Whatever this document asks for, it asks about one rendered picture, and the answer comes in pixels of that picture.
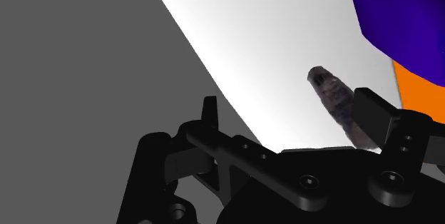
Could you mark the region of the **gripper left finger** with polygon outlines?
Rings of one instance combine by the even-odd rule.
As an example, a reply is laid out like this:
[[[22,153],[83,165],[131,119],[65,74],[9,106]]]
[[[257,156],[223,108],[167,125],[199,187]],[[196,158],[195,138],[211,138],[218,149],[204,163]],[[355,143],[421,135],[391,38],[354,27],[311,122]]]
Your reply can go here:
[[[294,207],[316,212],[328,193],[319,175],[288,172],[278,154],[218,129],[218,103],[207,96],[199,120],[175,136],[156,132],[138,142],[116,224],[198,224],[194,205],[175,195],[181,178],[195,177],[223,205],[256,180]]]

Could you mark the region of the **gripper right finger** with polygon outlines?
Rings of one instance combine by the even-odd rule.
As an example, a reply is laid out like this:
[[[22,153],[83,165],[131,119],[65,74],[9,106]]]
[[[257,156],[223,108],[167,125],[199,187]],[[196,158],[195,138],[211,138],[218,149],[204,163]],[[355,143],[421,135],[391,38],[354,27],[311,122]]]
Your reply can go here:
[[[421,173],[426,163],[445,174],[445,123],[395,108],[369,88],[354,90],[353,119],[381,149],[368,180],[376,201],[392,208],[445,206],[445,183]]]

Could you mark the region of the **orange flat object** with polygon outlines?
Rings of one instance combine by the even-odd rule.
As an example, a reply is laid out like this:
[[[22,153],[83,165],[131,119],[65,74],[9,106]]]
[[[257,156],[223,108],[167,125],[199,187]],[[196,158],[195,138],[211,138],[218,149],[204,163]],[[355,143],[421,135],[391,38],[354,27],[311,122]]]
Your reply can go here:
[[[394,60],[404,109],[445,123],[445,4],[443,0],[393,0],[394,35],[401,52]]]

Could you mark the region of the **grey mottled elongated object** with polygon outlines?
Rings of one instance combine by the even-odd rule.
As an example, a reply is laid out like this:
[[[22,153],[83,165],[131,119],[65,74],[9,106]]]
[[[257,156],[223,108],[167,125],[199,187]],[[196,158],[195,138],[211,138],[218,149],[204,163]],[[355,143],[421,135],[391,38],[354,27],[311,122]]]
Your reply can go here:
[[[356,149],[380,154],[381,148],[353,119],[353,90],[322,66],[312,67],[307,74],[307,80],[328,114],[342,129],[352,146]]]

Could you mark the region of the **blue-violet block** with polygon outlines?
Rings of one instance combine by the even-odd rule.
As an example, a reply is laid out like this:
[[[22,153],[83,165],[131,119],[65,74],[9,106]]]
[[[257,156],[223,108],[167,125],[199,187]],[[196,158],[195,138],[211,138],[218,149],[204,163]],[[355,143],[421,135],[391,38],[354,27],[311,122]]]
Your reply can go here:
[[[362,35],[411,73],[445,87],[445,0],[352,0]]]

